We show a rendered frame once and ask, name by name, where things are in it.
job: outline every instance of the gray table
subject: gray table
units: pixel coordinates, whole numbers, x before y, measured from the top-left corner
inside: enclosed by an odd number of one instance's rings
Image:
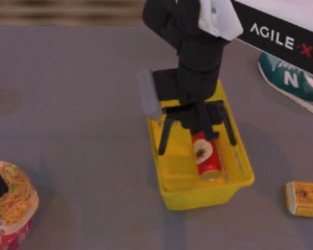
[[[313,116],[271,90],[240,42],[221,72],[255,174],[227,204],[187,212],[159,195],[135,73],[175,67],[143,27],[0,28],[0,159],[41,205],[21,250],[313,250],[313,220],[282,186],[313,182]]]

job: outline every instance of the yellow package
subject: yellow package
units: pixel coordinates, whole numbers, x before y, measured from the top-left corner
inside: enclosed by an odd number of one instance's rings
[[[285,186],[286,205],[296,216],[313,217],[313,183],[289,182]]]

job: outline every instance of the agilex logo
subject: agilex logo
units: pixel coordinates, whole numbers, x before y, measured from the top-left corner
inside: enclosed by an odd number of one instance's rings
[[[257,23],[253,24],[250,32],[264,39],[269,39],[271,42],[291,51],[298,51],[300,55],[304,55],[307,58],[312,58],[313,46],[309,46],[306,43],[298,43],[292,36],[282,34],[280,31],[270,29],[267,26],[260,26]]]

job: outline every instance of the noodles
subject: noodles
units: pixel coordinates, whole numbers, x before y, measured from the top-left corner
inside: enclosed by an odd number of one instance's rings
[[[26,174],[15,165],[5,162],[0,174],[9,187],[9,192],[0,198],[0,221],[12,226],[26,216],[36,193]]]

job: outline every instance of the yellow container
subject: yellow container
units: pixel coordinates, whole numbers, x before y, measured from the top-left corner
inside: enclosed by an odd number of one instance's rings
[[[189,130],[183,129],[179,122],[175,122],[171,129],[166,152],[163,156],[159,156],[158,147],[165,116],[159,121],[147,120],[159,188],[169,210],[221,205],[228,202],[240,188],[250,186],[254,182],[254,173],[245,147],[219,81],[214,96],[208,101],[221,99],[225,102],[237,145],[230,144],[224,124],[213,126],[214,130],[220,133],[218,145],[224,166],[223,177],[215,182],[200,179]],[[178,101],[162,102],[162,107],[178,104]]]

